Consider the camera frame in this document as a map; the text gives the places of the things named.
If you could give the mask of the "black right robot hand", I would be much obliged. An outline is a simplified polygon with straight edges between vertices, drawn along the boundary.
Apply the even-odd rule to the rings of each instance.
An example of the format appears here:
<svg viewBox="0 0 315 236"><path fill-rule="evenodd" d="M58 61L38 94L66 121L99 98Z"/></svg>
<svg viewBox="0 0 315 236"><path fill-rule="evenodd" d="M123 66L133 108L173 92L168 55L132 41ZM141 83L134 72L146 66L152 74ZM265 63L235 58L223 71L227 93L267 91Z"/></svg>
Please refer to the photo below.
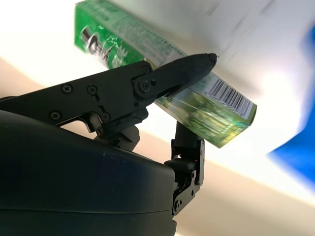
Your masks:
<svg viewBox="0 0 315 236"><path fill-rule="evenodd" d="M204 180L204 140L177 124L172 157L136 154L147 107L214 68L196 54L146 61L0 101L3 236L172 236Z"/></svg>

